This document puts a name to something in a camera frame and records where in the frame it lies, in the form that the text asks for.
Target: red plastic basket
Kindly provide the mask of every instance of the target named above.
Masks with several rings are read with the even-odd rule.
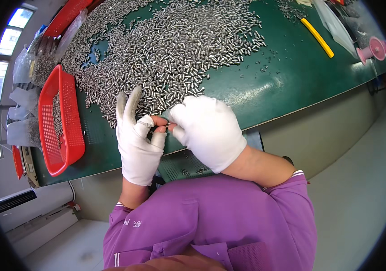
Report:
[[[63,130],[63,135],[59,138],[61,144],[53,124],[53,98],[58,90]],[[85,152],[74,77],[64,72],[60,64],[50,73],[41,91],[38,118],[39,135],[47,170],[51,176],[58,176]]]
[[[44,35],[57,37],[72,23],[80,11],[92,3],[92,0],[69,0],[47,27]]]

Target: white cotton glove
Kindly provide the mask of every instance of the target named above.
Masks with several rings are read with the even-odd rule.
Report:
[[[247,144],[232,109],[215,98],[187,96],[169,120],[178,124],[173,136],[214,173],[232,164]]]
[[[146,115],[136,123],[135,112],[141,95],[142,88],[137,86],[125,105],[125,93],[119,93],[116,138],[122,160],[122,175],[131,183],[150,186],[163,155],[166,133],[153,133],[149,141],[146,136],[155,125],[152,118]]]

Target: forearm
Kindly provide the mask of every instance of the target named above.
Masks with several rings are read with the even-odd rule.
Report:
[[[295,168],[284,158],[268,154],[248,145],[222,173],[253,181],[262,187],[273,187],[289,179]]]
[[[120,193],[119,202],[129,209],[136,209],[144,203],[149,197],[147,186],[140,186],[127,181],[122,177],[122,192]]]

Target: purple uniform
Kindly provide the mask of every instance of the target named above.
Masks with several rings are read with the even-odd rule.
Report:
[[[260,270],[311,270],[317,235],[306,185],[302,171],[263,190],[217,174],[165,184],[133,211],[117,203],[104,268],[179,255],[191,244],[230,271],[247,270],[247,258]]]

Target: yellow knife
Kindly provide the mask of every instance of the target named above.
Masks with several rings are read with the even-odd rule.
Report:
[[[322,48],[324,49],[324,51],[327,53],[327,55],[332,58],[334,57],[334,53],[333,51],[331,51],[330,47],[328,46],[328,44],[326,43],[326,41],[324,41],[324,39],[320,36],[320,34],[318,33],[318,31],[316,31],[316,29],[305,19],[305,18],[302,18],[300,15],[297,15],[298,19],[301,20],[301,22],[307,27],[307,29],[313,34],[313,36],[316,38],[316,40],[319,42],[319,44],[322,46]]]

